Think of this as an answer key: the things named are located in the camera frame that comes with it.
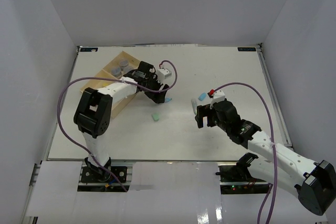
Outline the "green highlighter cap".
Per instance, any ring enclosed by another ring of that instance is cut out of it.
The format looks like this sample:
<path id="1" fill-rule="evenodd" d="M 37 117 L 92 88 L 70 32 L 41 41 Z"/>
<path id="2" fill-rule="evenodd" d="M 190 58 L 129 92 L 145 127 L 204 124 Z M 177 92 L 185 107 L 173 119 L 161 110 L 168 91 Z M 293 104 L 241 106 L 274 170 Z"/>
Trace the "green highlighter cap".
<path id="1" fill-rule="evenodd" d="M 153 113 L 151 117 L 154 122 L 157 122 L 160 119 L 160 115 L 158 113 Z"/>

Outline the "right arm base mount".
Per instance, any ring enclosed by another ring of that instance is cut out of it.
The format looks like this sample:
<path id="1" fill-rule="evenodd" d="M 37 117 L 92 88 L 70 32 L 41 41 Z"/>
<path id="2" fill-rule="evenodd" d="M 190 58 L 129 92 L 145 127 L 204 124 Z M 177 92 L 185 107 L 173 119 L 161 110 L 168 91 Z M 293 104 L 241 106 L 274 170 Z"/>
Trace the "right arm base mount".
<path id="1" fill-rule="evenodd" d="M 265 194 L 269 184 L 251 177 L 246 171 L 239 171 L 236 165 L 219 165 L 216 176 L 220 181 L 222 195 Z"/>

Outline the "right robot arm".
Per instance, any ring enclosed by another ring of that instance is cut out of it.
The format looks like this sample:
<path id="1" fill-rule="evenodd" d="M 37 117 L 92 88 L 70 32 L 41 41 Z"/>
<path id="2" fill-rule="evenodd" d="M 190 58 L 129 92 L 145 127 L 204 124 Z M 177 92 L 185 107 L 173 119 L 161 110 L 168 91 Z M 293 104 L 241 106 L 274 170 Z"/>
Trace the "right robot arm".
<path id="1" fill-rule="evenodd" d="M 326 160 L 316 162 L 274 143 L 258 125 L 241 119 L 234 105 L 223 100 L 199 105 L 195 120 L 202 128 L 219 127 L 231 141 L 248 150 L 237 162 L 238 177 L 277 182 L 277 186 L 298 198 L 311 213 L 322 216 L 335 201 L 335 169 Z"/>

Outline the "green highlighter pen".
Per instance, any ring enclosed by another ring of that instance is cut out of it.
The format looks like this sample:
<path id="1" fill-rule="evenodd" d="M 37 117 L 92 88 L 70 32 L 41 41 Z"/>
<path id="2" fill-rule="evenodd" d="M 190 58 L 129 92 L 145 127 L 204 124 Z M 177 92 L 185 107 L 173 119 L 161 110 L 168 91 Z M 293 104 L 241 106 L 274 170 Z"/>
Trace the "green highlighter pen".
<path id="1" fill-rule="evenodd" d="M 192 109 L 193 109 L 193 112 L 194 112 L 194 115 L 197 115 L 197 101 L 195 98 L 192 98 L 191 99 L 191 104 L 192 104 Z"/>

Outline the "blue highlighter cap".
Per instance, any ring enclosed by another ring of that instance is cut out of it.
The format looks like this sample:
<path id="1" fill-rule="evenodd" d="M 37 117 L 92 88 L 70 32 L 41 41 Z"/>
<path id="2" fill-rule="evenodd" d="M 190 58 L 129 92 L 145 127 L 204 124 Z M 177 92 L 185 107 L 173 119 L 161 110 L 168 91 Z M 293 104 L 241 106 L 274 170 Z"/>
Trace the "blue highlighter cap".
<path id="1" fill-rule="evenodd" d="M 198 100 L 203 101 L 206 97 L 207 97 L 207 94 L 204 92 L 198 97 Z"/>

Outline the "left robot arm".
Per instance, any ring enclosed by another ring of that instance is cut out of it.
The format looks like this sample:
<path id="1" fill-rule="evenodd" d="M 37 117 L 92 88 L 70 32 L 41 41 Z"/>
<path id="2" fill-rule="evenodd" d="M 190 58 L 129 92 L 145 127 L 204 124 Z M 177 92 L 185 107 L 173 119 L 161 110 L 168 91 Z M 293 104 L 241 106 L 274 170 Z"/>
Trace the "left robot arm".
<path id="1" fill-rule="evenodd" d="M 98 181 L 104 182 L 111 175 L 111 158 L 101 136 L 109 127 L 113 105 L 141 91 L 154 103 L 164 103 L 166 89 L 170 87 L 164 81 L 171 76 L 169 69 L 155 69 L 141 61 L 136 69 L 127 71 L 119 81 L 103 88 L 84 90 L 73 120 L 89 150 L 85 163 Z"/>

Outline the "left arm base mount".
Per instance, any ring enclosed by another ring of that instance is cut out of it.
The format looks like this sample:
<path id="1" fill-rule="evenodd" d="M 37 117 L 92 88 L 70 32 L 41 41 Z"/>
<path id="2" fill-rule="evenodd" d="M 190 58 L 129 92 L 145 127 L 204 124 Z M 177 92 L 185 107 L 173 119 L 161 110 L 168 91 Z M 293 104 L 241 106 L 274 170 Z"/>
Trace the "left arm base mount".
<path id="1" fill-rule="evenodd" d="M 113 164 L 110 170 L 116 175 L 120 183 L 124 186 L 129 186 L 132 178 L 132 167 L 125 164 Z M 82 165 L 82 169 L 79 177 L 79 186 L 104 186 L 110 183 L 112 186 L 120 186 L 117 180 L 109 173 L 103 172 L 103 175 L 99 175 L 87 165 Z"/>

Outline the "beige three-compartment tray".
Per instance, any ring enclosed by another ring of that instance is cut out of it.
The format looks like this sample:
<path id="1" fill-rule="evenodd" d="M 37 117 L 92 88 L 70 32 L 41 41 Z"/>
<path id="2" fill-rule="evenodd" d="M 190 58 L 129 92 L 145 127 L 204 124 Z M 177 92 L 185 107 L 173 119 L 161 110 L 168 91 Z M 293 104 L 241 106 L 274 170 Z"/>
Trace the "beige three-compartment tray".
<path id="1" fill-rule="evenodd" d="M 135 97 L 136 86 L 128 85 L 122 82 L 116 82 L 115 80 L 122 80 L 125 74 L 122 70 L 122 76 L 119 78 L 114 77 L 110 70 L 115 66 L 119 66 L 120 59 L 125 58 L 129 61 L 129 66 L 134 69 L 138 68 L 140 60 L 131 56 L 130 54 L 122 51 L 115 58 L 113 58 L 107 65 L 105 65 L 96 75 L 94 80 L 89 80 L 80 91 L 84 92 L 86 88 L 93 88 L 101 91 L 103 94 L 110 94 L 113 96 L 111 117 L 114 119 L 117 115 L 128 105 L 128 103 Z"/>

